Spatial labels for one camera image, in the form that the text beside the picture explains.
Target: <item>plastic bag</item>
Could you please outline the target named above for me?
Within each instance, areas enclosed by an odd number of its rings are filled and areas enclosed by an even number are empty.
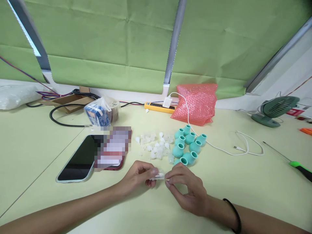
[[[5,85],[0,86],[0,109],[11,110],[25,103],[29,103],[41,98],[36,91],[48,91],[45,87],[38,89],[36,85]]]
[[[106,127],[118,120],[120,107],[119,101],[104,95],[87,104],[84,111],[93,126]]]
[[[217,97],[215,92],[217,84],[183,84],[177,85],[177,93],[183,95],[188,104],[189,123],[203,126],[212,122],[212,117],[215,115],[215,103]],[[179,95],[179,103],[172,119],[188,122],[188,110],[185,100]]]

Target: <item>bubble wrap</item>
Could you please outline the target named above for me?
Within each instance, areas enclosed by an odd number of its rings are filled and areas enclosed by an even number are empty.
[[[183,95],[188,103],[189,123],[203,126],[212,122],[212,117],[215,115],[215,102],[217,97],[215,92],[217,84],[183,84],[177,85],[177,93]],[[179,95],[179,103],[172,119],[188,122],[188,110],[185,100]]]

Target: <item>cardboard box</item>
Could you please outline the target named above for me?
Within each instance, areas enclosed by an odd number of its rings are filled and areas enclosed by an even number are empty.
[[[90,89],[87,87],[79,86],[79,90],[82,93],[90,93]],[[64,105],[64,104],[88,104],[90,102],[94,101],[90,97],[86,96],[81,96],[78,94],[71,94],[65,97],[60,97],[57,99],[53,99],[51,101],[39,101],[39,103],[46,105],[46,106],[59,106],[59,105]],[[58,109],[58,111],[65,112],[67,114],[73,113],[77,110],[82,109],[83,106],[66,106],[66,107],[61,107]]]

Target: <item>teal ceramic vase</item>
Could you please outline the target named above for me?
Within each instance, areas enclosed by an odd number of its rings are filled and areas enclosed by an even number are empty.
[[[184,135],[184,130],[182,128],[180,128],[176,133],[175,133],[175,139],[178,139],[179,136],[183,136]]]
[[[197,154],[199,154],[201,151],[201,146],[202,146],[201,142],[196,140],[189,145],[189,151],[190,152],[195,151]]]
[[[184,150],[184,145],[182,143],[179,143],[177,146],[175,146],[172,149],[172,154],[176,158],[181,158],[183,156],[183,150]]]
[[[195,133],[190,133],[185,137],[185,144],[189,145],[195,141]]]
[[[184,136],[187,136],[188,134],[189,134],[189,132],[190,132],[190,130],[191,130],[191,126],[190,125],[186,125],[184,128],[183,128],[183,130],[184,130]]]
[[[186,158],[188,161],[188,165],[193,165],[195,162],[195,159],[198,158],[198,155],[196,152],[192,151],[190,153],[183,154],[183,158]]]
[[[207,136],[205,134],[201,134],[200,136],[196,137],[195,140],[199,140],[202,143],[201,146],[204,147],[206,144],[206,139]]]
[[[184,143],[185,143],[185,137],[184,136],[179,136],[179,138],[177,138],[175,140],[175,146],[177,146],[179,143],[184,145]]]
[[[178,163],[183,163],[183,165],[186,166],[188,164],[188,160],[184,157],[181,157],[181,158],[176,159],[173,165],[175,166]]]

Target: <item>white plastic bag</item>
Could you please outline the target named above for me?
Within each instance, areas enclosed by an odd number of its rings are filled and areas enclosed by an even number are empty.
[[[118,119],[120,107],[119,101],[104,95],[87,104],[84,111],[93,126],[106,127]]]
[[[5,85],[0,86],[0,109],[11,110],[25,103],[29,103],[41,98],[36,93],[38,88],[36,85]],[[47,88],[42,87],[40,91],[46,92]]]

